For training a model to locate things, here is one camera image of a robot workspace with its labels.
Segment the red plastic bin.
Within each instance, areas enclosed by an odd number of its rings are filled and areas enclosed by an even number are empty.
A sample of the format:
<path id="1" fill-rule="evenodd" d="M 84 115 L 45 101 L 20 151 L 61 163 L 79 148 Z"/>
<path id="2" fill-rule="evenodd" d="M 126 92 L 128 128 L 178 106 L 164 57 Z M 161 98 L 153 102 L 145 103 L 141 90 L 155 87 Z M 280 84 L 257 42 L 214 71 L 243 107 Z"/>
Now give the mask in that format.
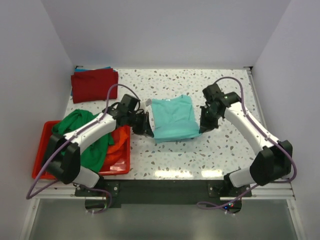
<path id="1" fill-rule="evenodd" d="M 56 121 L 48 121 L 44 124 L 39 147 L 37 150 L 37 154 L 34 161 L 34 166 L 32 170 L 32 178 L 35 178 L 39 171 L 42 168 L 42 161 L 44 158 L 44 154 L 46 152 L 46 148 L 49 142 L 49 138 L 52 135 L 52 127 L 59 123 L 58 120 Z M 130 171 L 131 165 L 131 129 L 130 129 L 130 142 L 129 148 L 127 149 L 127 154 L 120 158 L 114 165 L 103 165 L 99 174 L 101 176 L 111 176 L 111 175 L 124 175 Z"/>

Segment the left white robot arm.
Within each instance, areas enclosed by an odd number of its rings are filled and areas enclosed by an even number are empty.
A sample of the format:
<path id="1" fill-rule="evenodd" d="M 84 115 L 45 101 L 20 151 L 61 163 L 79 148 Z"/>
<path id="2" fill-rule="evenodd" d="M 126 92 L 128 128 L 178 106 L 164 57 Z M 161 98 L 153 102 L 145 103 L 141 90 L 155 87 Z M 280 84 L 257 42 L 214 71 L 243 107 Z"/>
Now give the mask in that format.
<path id="1" fill-rule="evenodd" d="M 65 185 L 77 184 L 88 188 L 99 185 L 103 178 L 81 165 L 81 154 L 101 137 L 129 126 L 136 135 L 154 137 L 146 110 L 151 100 L 141 102 L 125 94 L 120 102 L 108 106 L 93 120 L 64 135 L 54 133 L 43 158 L 43 168 Z"/>

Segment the folded dark red t shirt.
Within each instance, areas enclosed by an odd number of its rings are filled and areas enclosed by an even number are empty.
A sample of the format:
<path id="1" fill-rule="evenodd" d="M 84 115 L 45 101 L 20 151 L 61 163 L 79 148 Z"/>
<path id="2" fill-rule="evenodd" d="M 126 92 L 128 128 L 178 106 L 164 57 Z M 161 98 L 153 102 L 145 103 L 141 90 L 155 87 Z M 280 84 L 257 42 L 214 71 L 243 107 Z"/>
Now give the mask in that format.
<path id="1" fill-rule="evenodd" d="M 79 104 L 105 100 L 108 90 L 117 84 L 118 80 L 118 72 L 113 69 L 76 72 L 70 76 L 72 101 L 74 104 Z"/>

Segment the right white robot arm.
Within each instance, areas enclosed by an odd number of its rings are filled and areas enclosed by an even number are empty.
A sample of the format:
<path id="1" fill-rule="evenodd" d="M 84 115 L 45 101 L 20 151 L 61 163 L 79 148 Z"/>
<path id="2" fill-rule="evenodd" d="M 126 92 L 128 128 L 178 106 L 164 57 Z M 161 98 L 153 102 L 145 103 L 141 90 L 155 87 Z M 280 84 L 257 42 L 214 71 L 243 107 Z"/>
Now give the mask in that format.
<path id="1" fill-rule="evenodd" d="M 221 194 L 250 184 L 264 186 L 292 176 L 292 144 L 287 140 L 280 141 L 269 133 L 247 110 L 242 96 L 235 92 L 223 93 L 216 83 L 202 92 L 205 105 L 200 108 L 199 133 L 217 129 L 219 119 L 226 119 L 247 140 L 255 154 L 251 166 L 223 177 Z"/>

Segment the green t shirt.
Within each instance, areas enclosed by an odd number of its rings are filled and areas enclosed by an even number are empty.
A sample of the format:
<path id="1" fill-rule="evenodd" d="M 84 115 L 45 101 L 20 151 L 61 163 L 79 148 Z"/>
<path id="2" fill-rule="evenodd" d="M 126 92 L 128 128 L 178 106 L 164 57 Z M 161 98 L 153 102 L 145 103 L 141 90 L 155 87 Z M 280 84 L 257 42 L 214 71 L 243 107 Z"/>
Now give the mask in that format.
<path id="1" fill-rule="evenodd" d="M 65 135 L 89 123 L 97 116 L 98 114 L 93 115 L 93 113 L 88 110 L 76 109 L 59 123 L 55 124 L 51 131 L 53 134 Z M 81 166 L 98 173 L 105 162 L 108 147 L 114 144 L 115 141 L 111 133 L 102 136 L 81 154 Z"/>

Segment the teal t shirt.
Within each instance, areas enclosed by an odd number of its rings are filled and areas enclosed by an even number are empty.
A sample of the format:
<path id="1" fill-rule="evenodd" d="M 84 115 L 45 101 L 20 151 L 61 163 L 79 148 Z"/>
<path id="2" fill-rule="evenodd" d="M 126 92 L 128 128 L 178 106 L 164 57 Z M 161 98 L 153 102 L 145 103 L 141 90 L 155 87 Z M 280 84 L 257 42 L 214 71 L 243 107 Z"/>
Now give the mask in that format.
<path id="1" fill-rule="evenodd" d="M 171 99 L 153 99 L 151 109 L 154 120 L 154 140 L 157 144 L 199 137 L 190 96 L 180 95 Z"/>

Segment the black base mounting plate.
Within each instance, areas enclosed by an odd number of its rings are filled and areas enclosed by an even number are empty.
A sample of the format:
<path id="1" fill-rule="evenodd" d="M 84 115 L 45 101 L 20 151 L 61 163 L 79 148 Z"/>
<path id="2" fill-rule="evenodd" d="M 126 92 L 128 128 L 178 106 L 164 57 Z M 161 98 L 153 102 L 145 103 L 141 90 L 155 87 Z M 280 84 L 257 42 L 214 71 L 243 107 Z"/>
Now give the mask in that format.
<path id="1" fill-rule="evenodd" d="M 251 197 L 249 185 L 224 187 L 223 180 L 104 180 L 98 190 L 77 186 L 74 195 L 85 198 L 87 209 L 102 208 L 106 199 L 112 208 L 122 205 L 195 205 L 225 203 L 222 198 Z"/>

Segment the orange t shirt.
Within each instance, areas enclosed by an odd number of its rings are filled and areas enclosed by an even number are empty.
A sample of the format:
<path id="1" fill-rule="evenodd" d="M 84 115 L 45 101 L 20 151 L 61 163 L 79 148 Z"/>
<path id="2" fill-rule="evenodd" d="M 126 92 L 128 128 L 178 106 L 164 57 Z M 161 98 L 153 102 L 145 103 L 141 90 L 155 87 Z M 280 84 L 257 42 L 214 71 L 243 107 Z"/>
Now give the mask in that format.
<path id="1" fill-rule="evenodd" d="M 111 134 L 107 153 L 103 166 L 112 166 L 127 154 L 130 147 L 130 128 L 122 126 L 114 130 Z"/>

